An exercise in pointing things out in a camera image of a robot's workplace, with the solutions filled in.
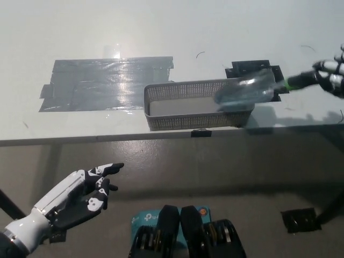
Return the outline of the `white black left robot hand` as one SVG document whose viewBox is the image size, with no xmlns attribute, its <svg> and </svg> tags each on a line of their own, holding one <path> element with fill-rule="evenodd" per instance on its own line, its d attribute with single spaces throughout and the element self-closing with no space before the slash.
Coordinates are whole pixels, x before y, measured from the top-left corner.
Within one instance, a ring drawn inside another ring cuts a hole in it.
<svg viewBox="0 0 344 258">
<path fill-rule="evenodd" d="M 57 230 L 80 225 L 108 208 L 110 191 L 118 190 L 108 176 L 118 173 L 123 166 L 123 163 L 109 163 L 74 171 L 45 194 L 34 208 Z"/>
</svg>

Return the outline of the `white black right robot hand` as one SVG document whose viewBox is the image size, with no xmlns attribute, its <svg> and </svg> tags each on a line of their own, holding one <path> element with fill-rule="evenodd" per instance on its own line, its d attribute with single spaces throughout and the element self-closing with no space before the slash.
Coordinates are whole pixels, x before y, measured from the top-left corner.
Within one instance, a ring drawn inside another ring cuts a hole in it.
<svg viewBox="0 0 344 258">
<path fill-rule="evenodd" d="M 343 44 L 333 60 L 319 60 L 312 66 L 321 88 L 333 96 L 343 99 Z"/>
</svg>

